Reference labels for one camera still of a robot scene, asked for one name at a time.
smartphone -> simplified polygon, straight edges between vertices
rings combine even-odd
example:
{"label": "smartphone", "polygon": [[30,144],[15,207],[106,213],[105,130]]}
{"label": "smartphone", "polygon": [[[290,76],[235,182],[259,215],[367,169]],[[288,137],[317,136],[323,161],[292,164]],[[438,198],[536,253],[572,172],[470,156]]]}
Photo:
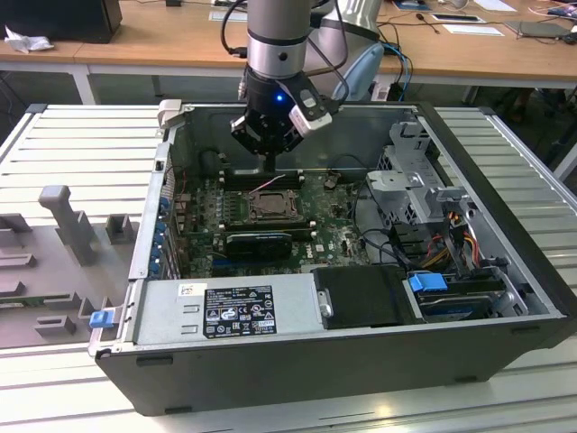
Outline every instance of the smartphone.
{"label": "smartphone", "polygon": [[448,23],[485,23],[484,20],[477,15],[452,15],[452,14],[429,14],[437,21],[445,21]]}

motherboard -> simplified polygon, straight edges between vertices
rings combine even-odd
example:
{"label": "motherboard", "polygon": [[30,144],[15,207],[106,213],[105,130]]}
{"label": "motherboard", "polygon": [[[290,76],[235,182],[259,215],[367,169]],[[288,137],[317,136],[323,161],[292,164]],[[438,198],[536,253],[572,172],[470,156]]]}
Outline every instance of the motherboard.
{"label": "motherboard", "polygon": [[182,278],[369,264],[351,220],[356,184],[313,172],[300,174],[296,188],[279,185],[235,190],[204,179],[184,189],[177,197]]}

black box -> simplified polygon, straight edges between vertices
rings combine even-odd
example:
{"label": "black box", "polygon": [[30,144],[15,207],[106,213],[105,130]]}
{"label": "black box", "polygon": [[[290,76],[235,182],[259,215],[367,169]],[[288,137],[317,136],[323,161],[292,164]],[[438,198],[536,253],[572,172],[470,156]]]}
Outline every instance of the black box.
{"label": "black box", "polygon": [[0,23],[51,41],[109,43],[123,16],[118,0],[4,0]]}

power supply label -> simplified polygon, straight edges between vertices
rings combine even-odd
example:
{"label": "power supply label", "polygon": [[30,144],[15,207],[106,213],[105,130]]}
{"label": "power supply label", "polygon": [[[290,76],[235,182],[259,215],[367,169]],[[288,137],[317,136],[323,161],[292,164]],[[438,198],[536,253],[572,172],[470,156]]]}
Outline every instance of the power supply label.
{"label": "power supply label", "polygon": [[207,289],[203,334],[206,338],[277,333],[271,286]]}

laptop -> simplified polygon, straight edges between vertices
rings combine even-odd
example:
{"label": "laptop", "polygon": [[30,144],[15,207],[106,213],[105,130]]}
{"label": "laptop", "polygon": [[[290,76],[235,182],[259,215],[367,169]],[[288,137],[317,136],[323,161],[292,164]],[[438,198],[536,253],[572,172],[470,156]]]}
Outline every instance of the laptop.
{"label": "laptop", "polygon": [[526,36],[528,38],[561,38],[571,33],[570,30],[553,23],[505,21],[504,24],[519,36]]}

